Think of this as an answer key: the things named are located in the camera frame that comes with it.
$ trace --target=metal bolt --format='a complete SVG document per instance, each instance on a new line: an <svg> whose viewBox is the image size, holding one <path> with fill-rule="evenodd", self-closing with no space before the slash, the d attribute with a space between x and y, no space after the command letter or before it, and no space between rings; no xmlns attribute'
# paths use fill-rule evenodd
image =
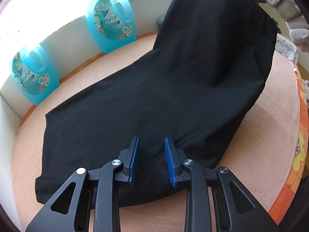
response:
<svg viewBox="0 0 309 232"><path fill-rule="evenodd" d="M76 170L77 174L84 174L86 172L86 169L83 167L80 167L79 169Z"/></svg>
<svg viewBox="0 0 309 232"><path fill-rule="evenodd" d="M114 166L118 166L118 165L121 164L121 160L119 160L119 159L114 159L114 160L112 161L112 164L113 164Z"/></svg>
<svg viewBox="0 0 309 232"><path fill-rule="evenodd" d="M226 167L220 167L220 173L228 173L229 170Z"/></svg>
<svg viewBox="0 0 309 232"><path fill-rule="evenodd" d="M183 161L183 163L185 163L186 165L192 165L193 164L193 160L191 160L191 159L185 159L184 161Z"/></svg>

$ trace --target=dark clothing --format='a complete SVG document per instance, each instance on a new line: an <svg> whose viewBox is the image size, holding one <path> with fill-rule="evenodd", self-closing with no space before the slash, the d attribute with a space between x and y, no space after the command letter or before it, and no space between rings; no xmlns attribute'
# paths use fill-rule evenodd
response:
<svg viewBox="0 0 309 232"><path fill-rule="evenodd" d="M277 29L254 0L173 0L153 50L46 115L37 199L79 167L102 167L140 138L140 160L120 206L175 193L164 138L214 168L264 89Z"/></svg>

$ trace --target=white lace cloth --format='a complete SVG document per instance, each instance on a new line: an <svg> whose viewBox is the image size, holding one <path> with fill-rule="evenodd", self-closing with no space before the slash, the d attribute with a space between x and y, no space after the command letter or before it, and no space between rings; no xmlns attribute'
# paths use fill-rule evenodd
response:
<svg viewBox="0 0 309 232"><path fill-rule="evenodd" d="M283 35L277 34L276 50L285 55L293 64L297 65L298 50L296 45Z"/></svg>

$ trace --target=floral pattern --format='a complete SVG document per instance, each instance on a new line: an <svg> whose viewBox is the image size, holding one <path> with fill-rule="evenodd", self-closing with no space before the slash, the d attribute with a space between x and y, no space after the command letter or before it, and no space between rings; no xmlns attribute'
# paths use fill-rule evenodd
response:
<svg viewBox="0 0 309 232"><path fill-rule="evenodd" d="M299 74L297 66L295 66L295 68L297 86L299 89L299 134L292 167L285 182L285 186L281 190L277 200L274 202L268 212L277 224L279 224L283 219L299 187L299 183L305 168L305 160L308 149L308 108L306 96L304 96L305 90L303 88L302 78Z"/></svg>

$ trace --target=knitted glove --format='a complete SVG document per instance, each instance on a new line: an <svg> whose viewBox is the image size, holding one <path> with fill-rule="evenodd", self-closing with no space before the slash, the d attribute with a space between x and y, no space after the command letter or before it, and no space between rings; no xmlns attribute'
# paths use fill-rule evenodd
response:
<svg viewBox="0 0 309 232"><path fill-rule="evenodd" d="M302 52L309 52L309 25L294 0L266 0L286 21L293 43Z"/></svg>

